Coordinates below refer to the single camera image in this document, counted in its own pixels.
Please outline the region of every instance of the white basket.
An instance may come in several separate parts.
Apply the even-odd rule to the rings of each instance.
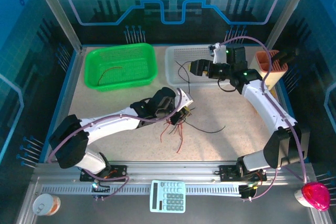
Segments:
[[[213,60],[214,58],[210,56],[209,45],[193,45],[193,46],[173,46],[168,47],[166,49],[165,54],[165,70],[166,70],[166,78],[169,85],[173,87],[188,87],[188,83],[180,76],[178,76],[177,71],[179,70],[179,64],[183,64],[187,61],[194,61],[200,59]],[[206,76],[195,76],[189,72],[189,64],[186,63],[184,68],[187,70],[189,79],[190,79],[190,87],[204,87],[204,86],[214,86],[217,85],[217,79],[209,79]],[[188,76],[181,68],[180,75],[188,80]],[[225,80],[221,82],[221,87],[229,84],[229,80]]]

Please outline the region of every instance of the green basket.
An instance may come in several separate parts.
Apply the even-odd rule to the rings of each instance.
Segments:
[[[148,85],[157,74],[154,48],[146,43],[97,49],[85,60],[85,84],[102,92]]]

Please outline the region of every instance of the black bracket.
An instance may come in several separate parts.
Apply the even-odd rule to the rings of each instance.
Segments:
[[[236,165],[219,165],[219,170],[215,171],[215,175],[221,177],[221,182],[258,182],[266,181],[266,173],[263,174],[263,170],[255,170],[253,172],[241,175]]]
[[[107,178],[118,178],[125,176],[127,174],[127,166],[125,165],[111,165],[110,173]],[[89,174],[87,174],[84,169],[81,170],[79,181],[81,182],[94,182],[94,178],[92,178]],[[116,182],[124,182],[126,179],[118,179],[114,180]]]

